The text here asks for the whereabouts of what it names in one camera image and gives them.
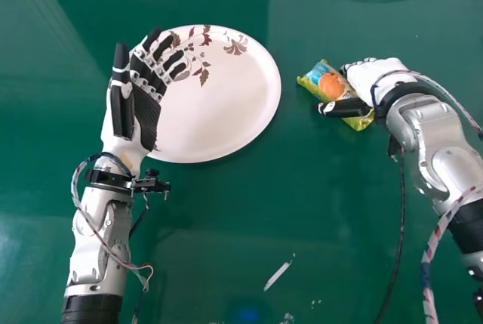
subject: orange fruit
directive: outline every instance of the orange fruit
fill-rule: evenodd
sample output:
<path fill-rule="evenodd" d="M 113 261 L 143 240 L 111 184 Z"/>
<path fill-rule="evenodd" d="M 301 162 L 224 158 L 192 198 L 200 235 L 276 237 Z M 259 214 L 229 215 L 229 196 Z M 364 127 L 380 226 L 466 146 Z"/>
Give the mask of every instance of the orange fruit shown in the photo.
<path fill-rule="evenodd" d="M 339 98 L 345 90 L 340 77 L 336 73 L 325 73 L 318 81 L 322 93 L 331 100 Z"/>

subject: snack package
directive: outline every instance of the snack package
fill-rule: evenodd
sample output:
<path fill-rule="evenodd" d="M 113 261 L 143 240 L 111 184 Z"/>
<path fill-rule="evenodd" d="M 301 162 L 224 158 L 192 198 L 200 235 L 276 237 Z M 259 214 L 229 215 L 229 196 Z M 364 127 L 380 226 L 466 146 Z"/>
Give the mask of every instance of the snack package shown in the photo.
<path fill-rule="evenodd" d="M 297 77 L 297 82 L 323 103 L 357 97 L 356 92 L 347 80 L 338 73 L 326 60 L 318 62 L 314 68 L 303 77 Z M 356 131 L 366 129 L 374 120 L 374 109 L 366 116 L 343 118 L 343 121 Z"/>

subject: green tabletop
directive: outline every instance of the green tabletop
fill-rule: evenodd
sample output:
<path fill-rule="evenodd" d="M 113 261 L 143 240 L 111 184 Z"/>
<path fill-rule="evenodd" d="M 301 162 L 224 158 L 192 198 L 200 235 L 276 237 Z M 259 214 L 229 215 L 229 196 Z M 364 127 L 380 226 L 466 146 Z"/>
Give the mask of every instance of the green tabletop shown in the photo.
<path fill-rule="evenodd" d="M 152 199 L 131 240 L 134 262 L 155 266 L 140 323 L 279 324 L 286 313 L 288 324 L 374 322 L 398 239 L 398 167 L 386 157 L 387 133 L 321 119 L 295 78 L 322 58 L 340 66 L 399 57 L 483 121 L 483 0 L 0 0 L 2 324 L 60 321 L 74 245 L 69 182 L 101 148 L 115 43 L 196 23 L 266 46 L 280 69 L 281 101 L 269 127 L 231 156 L 143 163 L 174 190 L 167 202 Z M 419 263 L 436 219 L 408 184 L 387 323 L 424 321 Z M 432 278 L 441 323 L 478 322 L 477 284 L 451 235 Z M 131 322 L 140 289 L 130 275 L 121 323 Z"/>

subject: white plate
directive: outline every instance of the white plate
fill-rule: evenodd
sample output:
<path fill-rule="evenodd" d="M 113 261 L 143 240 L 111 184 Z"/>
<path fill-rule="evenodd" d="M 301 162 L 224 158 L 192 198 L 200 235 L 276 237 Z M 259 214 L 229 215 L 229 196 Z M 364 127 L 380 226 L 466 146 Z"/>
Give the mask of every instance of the white plate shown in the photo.
<path fill-rule="evenodd" d="M 244 33 L 221 26 L 178 27 L 159 40 L 168 33 L 177 48 L 188 48 L 189 73 L 178 76 L 161 101 L 157 150 L 149 156 L 206 162 L 250 143 L 280 101 L 280 74 L 270 53 Z"/>

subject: robotic arm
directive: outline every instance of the robotic arm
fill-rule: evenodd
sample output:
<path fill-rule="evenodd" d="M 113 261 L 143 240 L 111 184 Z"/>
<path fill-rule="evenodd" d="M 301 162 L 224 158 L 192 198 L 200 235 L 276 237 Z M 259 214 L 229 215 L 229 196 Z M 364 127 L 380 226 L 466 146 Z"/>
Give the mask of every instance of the robotic arm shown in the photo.
<path fill-rule="evenodd" d="M 139 179 L 144 157 L 155 149 L 159 102 L 167 86 L 182 71 L 183 51 L 175 51 L 173 37 L 159 41 L 160 29 L 153 30 L 134 48 L 118 43 L 109 82 L 101 139 L 103 152 L 90 157 L 75 171 L 72 197 L 78 210 L 72 231 L 75 248 L 70 258 L 69 278 L 64 294 L 63 323 L 115 324 L 131 263 L 129 237 L 134 194 L 164 193 L 171 186 L 150 170 Z M 169 58 L 164 61 L 163 53 Z M 77 178 L 87 162 L 95 161 L 86 178 L 80 202 Z M 148 282 L 142 278 L 144 290 Z"/>
<path fill-rule="evenodd" d="M 469 275 L 483 281 L 483 159 L 467 143 L 457 112 L 440 100 L 441 92 L 449 93 L 433 80 L 408 70 L 396 58 L 366 59 L 343 66 L 342 72 L 361 99 L 350 102 L 353 111 L 375 106 L 376 118 L 386 124 L 405 152 L 412 153 L 409 158 L 416 167 L 415 184 L 433 201 L 436 214 L 442 218 L 444 225 L 438 226 L 423 256 L 423 272 L 427 265 L 429 275 L 429 262 L 448 225 Z M 481 137 L 480 127 L 454 102 Z M 337 116 L 339 111 L 347 113 L 343 105 L 343 101 L 322 104 L 319 111 Z M 474 301 L 483 319 L 481 293 L 481 289 L 475 293 Z M 437 323 L 429 283 L 424 295 L 427 322 Z"/>

